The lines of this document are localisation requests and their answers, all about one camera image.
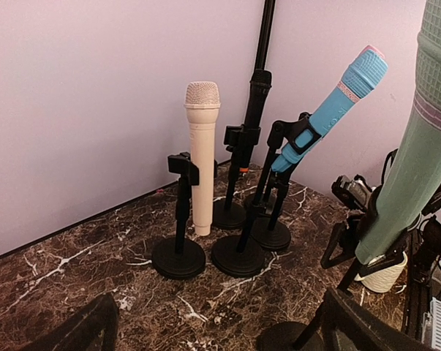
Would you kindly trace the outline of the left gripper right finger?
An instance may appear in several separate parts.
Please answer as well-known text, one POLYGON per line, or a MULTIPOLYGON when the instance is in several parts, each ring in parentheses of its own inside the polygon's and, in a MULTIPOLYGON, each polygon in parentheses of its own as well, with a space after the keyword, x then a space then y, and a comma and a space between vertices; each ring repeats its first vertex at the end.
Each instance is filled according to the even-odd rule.
POLYGON ((386 325, 335 288, 328 288, 324 294, 321 331, 325 350, 430 349, 386 325))

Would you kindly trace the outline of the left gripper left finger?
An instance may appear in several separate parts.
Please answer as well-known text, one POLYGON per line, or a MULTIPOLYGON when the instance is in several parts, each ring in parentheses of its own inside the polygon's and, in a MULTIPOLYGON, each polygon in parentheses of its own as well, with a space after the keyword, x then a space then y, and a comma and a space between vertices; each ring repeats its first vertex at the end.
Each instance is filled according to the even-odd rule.
POLYGON ((98 295, 59 327, 21 350, 86 350, 101 332, 101 350, 114 350, 118 333, 118 306, 111 293, 98 295))

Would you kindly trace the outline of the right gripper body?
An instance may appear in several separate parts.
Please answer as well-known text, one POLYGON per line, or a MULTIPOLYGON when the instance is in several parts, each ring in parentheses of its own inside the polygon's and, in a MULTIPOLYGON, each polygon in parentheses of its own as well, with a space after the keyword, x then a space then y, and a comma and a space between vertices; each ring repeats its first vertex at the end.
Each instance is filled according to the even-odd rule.
POLYGON ((340 175, 332 183, 331 191, 350 210, 366 211, 373 189, 362 175, 352 179, 340 175))

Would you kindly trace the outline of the black stand of green microphone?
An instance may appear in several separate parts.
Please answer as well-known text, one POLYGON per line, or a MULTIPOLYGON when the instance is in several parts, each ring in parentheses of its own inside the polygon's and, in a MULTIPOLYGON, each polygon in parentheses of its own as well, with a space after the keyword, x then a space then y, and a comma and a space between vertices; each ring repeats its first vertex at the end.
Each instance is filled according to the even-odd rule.
MULTIPOLYGON (((376 201, 371 200, 363 214, 352 215, 346 222, 335 224, 328 246, 322 256, 320 264, 328 269, 344 261, 354 259, 337 290, 345 293, 356 276, 366 277, 392 268, 404 260, 405 231, 399 237, 386 243, 386 252, 373 257, 363 264, 356 257, 355 250, 361 241, 367 237, 380 217, 376 201)), ((325 302, 322 302, 315 312, 312 321, 304 325, 299 322, 281 322, 264 330, 257 338, 258 350, 324 350, 325 343, 318 334, 325 316, 325 302)))

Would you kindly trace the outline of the mint green microphone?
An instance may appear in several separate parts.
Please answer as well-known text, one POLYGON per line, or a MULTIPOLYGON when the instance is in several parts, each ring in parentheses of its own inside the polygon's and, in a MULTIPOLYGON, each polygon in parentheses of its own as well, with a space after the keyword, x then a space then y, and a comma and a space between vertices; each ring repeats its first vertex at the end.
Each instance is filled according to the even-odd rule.
POLYGON ((377 218, 355 256, 362 264, 384 254, 410 226, 441 183, 441 1, 426 2, 410 118, 376 200, 377 218))

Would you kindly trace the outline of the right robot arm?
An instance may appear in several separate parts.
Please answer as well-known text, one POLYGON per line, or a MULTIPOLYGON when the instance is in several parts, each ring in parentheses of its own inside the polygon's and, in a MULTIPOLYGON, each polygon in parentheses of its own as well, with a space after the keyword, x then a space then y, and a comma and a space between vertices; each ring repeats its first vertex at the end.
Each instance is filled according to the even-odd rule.
MULTIPOLYGON (((333 182, 331 190, 356 213, 334 225, 320 261, 324 269, 354 258, 357 227, 362 220, 376 214, 376 189, 371 188, 363 176, 341 175, 333 182)), ((405 257, 409 265, 402 332, 441 350, 441 183, 402 237, 375 263, 364 266, 360 276, 368 279, 372 273, 393 268, 405 257)))

